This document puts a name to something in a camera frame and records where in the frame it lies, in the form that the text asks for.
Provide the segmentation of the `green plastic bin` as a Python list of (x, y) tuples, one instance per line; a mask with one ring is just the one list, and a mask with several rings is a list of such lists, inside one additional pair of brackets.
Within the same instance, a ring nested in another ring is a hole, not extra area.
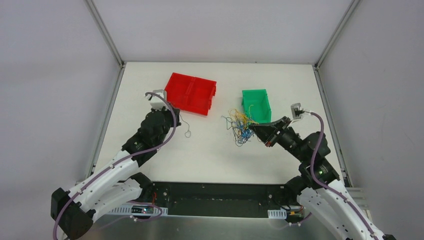
[(266, 89), (246, 89), (241, 93), (244, 113), (257, 123), (270, 123), (272, 111)]

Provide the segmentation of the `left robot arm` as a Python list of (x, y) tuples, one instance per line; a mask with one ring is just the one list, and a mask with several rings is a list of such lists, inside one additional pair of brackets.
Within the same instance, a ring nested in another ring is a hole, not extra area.
[(70, 240), (76, 240), (100, 217), (124, 202), (149, 201), (153, 189), (139, 169), (172, 139), (180, 125), (180, 109), (153, 107), (137, 132), (99, 172), (68, 190), (57, 188), (50, 202), (52, 238), (57, 240), (58, 230), (62, 230)]

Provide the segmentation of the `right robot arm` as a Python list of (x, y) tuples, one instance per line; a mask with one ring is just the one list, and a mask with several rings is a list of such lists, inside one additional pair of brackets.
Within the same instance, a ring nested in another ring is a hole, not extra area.
[(278, 144), (300, 161), (300, 175), (283, 187), (283, 203), (306, 207), (309, 215), (319, 220), (338, 240), (395, 239), (373, 224), (350, 195), (326, 159), (330, 149), (325, 140), (324, 121), (315, 112), (310, 115), (319, 120), (320, 130), (304, 139), (293, 130), (288, 117), (249, 126), (266, 147)]

